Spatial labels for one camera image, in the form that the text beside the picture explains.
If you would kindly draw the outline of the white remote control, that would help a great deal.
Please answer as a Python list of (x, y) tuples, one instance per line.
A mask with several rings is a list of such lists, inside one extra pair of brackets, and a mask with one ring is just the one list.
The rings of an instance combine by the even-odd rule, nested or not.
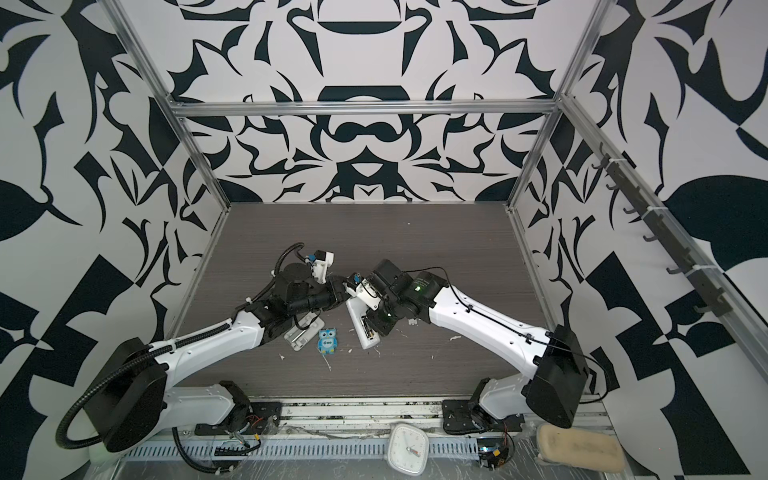
[(369, 307), (358, 298), (350, 298), (345, 302), (352, 320), (361, 348), (367, 350), (380, 343), (379, 334), (366, 323)]

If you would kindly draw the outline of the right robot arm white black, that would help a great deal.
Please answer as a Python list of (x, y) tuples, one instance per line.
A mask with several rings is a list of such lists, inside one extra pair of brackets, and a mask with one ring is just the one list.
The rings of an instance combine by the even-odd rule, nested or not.
[(487, 431), (526, 410), (560, 428), (573, 425), (589, 369), (568, 328), (548, 330), (498, 312), (455, 287), (441, 267), (404, 271), (383, 260), (353, 281), (364, 332), (384, 337), (400, 320), (420, 320), (475, 342), (515, 369), (512, 376), (478, 384), (467, 403), (475, 429)]

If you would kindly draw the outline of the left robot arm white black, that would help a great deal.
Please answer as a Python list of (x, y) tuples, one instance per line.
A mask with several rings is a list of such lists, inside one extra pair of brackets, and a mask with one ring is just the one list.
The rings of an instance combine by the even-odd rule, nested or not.
[(137, 338), (123, 342), (69, 412), (84, 412), (95, 436), (74, 440), (67, 426), (59, 425), (58, 445), (72, 449), (102, 445), (117, 454), (174, 427), (208, 424), (227, 433), (241, 431), (252, 409), (235, 382), (184, 387), (182, 381), (277, 339), (308, 313), (343, 304), (361, 279), (358, 274), (327, 275), (319, 282), (309, 265), (293, 263), (212, 327), (152, 344)]

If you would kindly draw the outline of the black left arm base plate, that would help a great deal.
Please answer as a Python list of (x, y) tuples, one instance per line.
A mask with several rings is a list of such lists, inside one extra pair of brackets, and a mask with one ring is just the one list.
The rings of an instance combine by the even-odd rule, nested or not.
[(248, 407), (236, 403), (225, 419), (215, 425), (197, 424), (196, 436), (216, 436), (239, 433), (241, 435), (266, 433), (281, 422), (283, 404), (279, 401), (251, 402)]

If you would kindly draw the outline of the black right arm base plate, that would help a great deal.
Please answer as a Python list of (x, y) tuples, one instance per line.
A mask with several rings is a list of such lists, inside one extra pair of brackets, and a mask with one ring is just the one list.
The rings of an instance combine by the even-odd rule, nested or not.
[(483, 433), (488, 427), (468, 400), (443, 400), (441, 402), (442, 429), (448, 435)]

